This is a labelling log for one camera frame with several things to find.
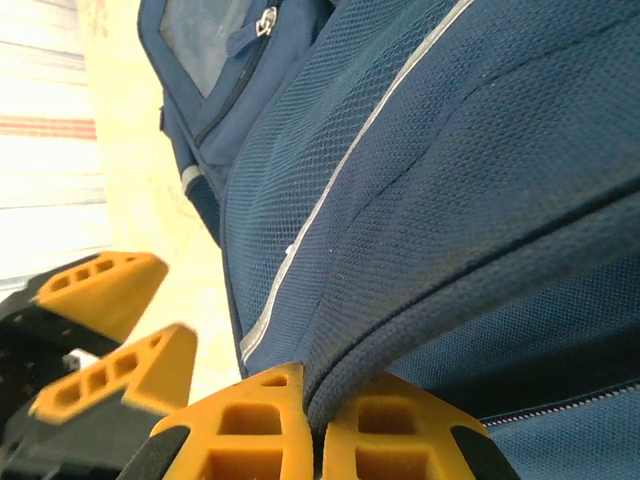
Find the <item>backpack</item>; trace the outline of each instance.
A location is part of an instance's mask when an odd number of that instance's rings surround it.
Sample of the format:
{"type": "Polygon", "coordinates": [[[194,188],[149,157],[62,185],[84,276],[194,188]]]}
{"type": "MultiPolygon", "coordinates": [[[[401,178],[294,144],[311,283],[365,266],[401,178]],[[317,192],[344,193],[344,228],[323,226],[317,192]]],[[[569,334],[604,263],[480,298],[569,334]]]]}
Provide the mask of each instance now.
{"type": "Polygon", "coordinates": [[[382,370],[523,479],[640,468],[640,4],[343,0],[220,199],[244,376],[382,370]]]}
{"type": "Polygon", "coordinates": [[[164,91],[160,129],[216,241],[229,168],[332,9],[328,0],[140,3],[138,35],[164,91]]]}

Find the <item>reflective strip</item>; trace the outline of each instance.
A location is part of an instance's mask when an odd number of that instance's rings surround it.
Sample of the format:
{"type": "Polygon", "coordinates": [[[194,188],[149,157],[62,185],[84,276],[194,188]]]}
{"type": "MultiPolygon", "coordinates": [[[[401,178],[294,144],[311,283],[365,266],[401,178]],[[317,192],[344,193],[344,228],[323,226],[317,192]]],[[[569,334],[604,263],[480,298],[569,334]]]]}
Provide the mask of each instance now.
{"type": "Polygon", "coordinates": [[[298,232],[298,236],[296,237],[295,242],[293,242],[293,245],[289,247],[290,251],[288,252],[288,255],[285,257],[284,261],[280,265],[280,268],[278,269],[278,272],[276,273],[276,276],[271,285],[271,291],[269,292],[269,297],[267,298],[267,301],[262,310],[262,313],[260,314],[260,317],[258,318],[258,321],[253,326],[253,328],[249,331],[249,333],[247,333],[247,335],[245,335],[245,337],[240,342],[240,352],[242,354],[243,363],[246,363],[247,359],[255,351],[258,345],[260,345],[260,342],[264,338],[264,335],[267,332],[267,328],[269,327],[269,322],[271,321],[271,313],[273,312],[273,305],[275,303],[276,296],[278,295],[278,290],[280,289],[280,285],[282,284],[282,281],[284,280],[284,277],[286,276],[287,271],[289,270],[289,267],[293,262],[293,259],[296,257],[298,248],[300,248],[300,244],[304,240],[304,237],[309,231],[311,224],[313,223],[316,216],[318,215],[318,212],[322,208],[322,205],[324,204],[324,201],[326,200],[327,195],[329,195],[331,188],[336,182],[336,178],[338,178],[338,175],[340,174],[340,172],[342,171],[342,168],[344,167],[345,163],[349,159],[349,156],[351,155],[353,150],[356,148],[356,146],[358,145],[362,137],[367,133],[367,131],[369,130],[369,127],[371,127],[371,125],[376,120],[376,118],[378,117],[378,115],[380,114],[384,106],[387,104],[387,102],[389,101],[393,93],[397,90],[397,88],[404,81],[407,75],[413,70],[413,68],[418,64],[418,62],[424,58],[424,56],[429,52],[429,50],[431,50],[431,47],[435,45],[435,43],[442,37],[442,35],[444,35],[444,33],[449,29],[449,27],[453,25],[453,23],[458,19],[458,17],[462,15],[462,13],[473,2],[474,0],[460,0],[451,9],[451,11],[447,14],[447,16],[442,19],[442,21],[438,24],[438,26],[435,29],[433,29],[431,33],[429,33],[429,35],[425,37],[425,39],[418,46],[418,48],[414,50],[414,52],[411,54],[409,59],[405,62],[404,66],[400,69],[400,72],[398,72],[398,75],[396,75],[396,78],[393,80],[393,82],[385,92],[380,102],[378,102],[376,107],[373,109],[373,112],[371,112],[371,115],[369,115],[369,118],[367,118],[367,121],[364,123],[364,125],[360,129],[360,132],[358,132],[358,135],[356,136],[355,140],[351,143],[351,146],[347,150],[347,153],[344,154],[344,156],[342,157],[342,160],[340,160],[340,163],[338,163],[338,166],[333,171],[333,174],[331,175],[331,178],[329,179],[327,186],[322,192],[320,199],[316,202],[315,206],[313,207],[313,210],[311,211],[311,214],[309,215],[307,220],[304,222],[304,225],[302,225],[302,228],[298,232]]]}
{"type": "Polygon", "coordinates": [[[184,193],[187,193],[191,182],[193,182],[200,175],[202,175],[202,170],[200,170],[200,167],[198,165],[190,165],[185,168],[182,172],[182,191],[184,193]]]}

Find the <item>yellow plastic piece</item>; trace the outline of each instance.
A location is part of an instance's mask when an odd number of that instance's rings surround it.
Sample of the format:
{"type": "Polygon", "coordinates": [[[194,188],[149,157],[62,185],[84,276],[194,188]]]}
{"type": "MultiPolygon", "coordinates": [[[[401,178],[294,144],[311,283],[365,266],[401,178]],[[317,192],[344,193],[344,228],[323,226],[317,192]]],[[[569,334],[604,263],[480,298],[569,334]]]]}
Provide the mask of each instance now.
{"type": "Polygon", "coordinates": [[[451,435],[473,417],[390,374],[348,401],[325,436],[323,480],[475,480],[451,435]]]}
{"type": "Polygon", "coordinates": [[[104,252],[51,277],[35,297],[41,307],[124,342],[167,274],[148,253],[104,252]]]}
{"type": "Polygon", "coordinates": [[[280,365],[162,419],[191,430],[163,480],[312,480],[302,366],[280,365]]]}
{"type": "Polygon", "coordinates": [[[193,331],[171,325],[48,385],[29,414],[59,425],[124,389],[122,403],[169,415],[189,401],[196,347],[193,331]]]}

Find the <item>zipper pull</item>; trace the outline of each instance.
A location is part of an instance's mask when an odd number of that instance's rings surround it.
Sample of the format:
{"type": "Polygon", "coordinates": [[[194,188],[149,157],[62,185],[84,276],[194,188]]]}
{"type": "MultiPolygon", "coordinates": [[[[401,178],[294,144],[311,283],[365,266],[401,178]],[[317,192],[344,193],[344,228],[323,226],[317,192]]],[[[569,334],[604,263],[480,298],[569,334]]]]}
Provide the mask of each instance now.
{"type": "Polygon", "coordinates": [[[229,38],[227,38],[227,55],[229,57],[235,57],[258,38],[271,35],[277,19],[277,7],[269,7],[262,12],[260,20],[255,23],[249,23],[240,30],[233,32],[229,35],[229,38]]]}

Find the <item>red stripe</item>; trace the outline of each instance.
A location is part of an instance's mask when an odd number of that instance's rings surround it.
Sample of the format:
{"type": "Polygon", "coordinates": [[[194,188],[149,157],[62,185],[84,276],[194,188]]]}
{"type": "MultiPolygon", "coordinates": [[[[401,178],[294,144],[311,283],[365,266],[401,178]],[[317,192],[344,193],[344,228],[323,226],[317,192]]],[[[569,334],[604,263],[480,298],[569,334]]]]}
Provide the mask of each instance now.
{"type": "Polygon", "coordinates": [[[96,127],[93,119],[90,118],[0,115],[0,135],[95,140],[96,127]]]}

